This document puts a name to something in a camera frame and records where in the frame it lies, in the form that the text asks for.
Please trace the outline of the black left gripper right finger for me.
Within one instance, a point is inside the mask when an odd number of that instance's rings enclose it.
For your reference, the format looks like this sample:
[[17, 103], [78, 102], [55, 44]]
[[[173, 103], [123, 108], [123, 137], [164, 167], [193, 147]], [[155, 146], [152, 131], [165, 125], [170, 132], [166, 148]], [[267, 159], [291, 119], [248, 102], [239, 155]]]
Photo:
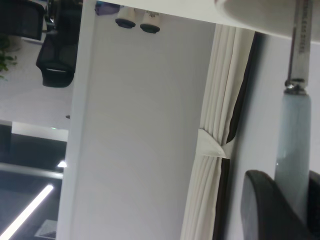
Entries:
[[308, 228], [311, 233], [320, 232], [320, 175], [309, 172]]

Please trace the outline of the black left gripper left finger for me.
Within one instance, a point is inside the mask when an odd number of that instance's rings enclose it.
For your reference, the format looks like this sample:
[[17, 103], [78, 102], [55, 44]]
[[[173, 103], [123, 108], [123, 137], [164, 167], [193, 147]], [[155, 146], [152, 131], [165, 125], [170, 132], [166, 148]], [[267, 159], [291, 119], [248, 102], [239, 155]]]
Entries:
[[248, 170], [241, 196], [241, 222], [245, 240], [318, 240], [320, 232], [309, 230], [307, 222], [291, 209], [275, 181], [265, 172]]

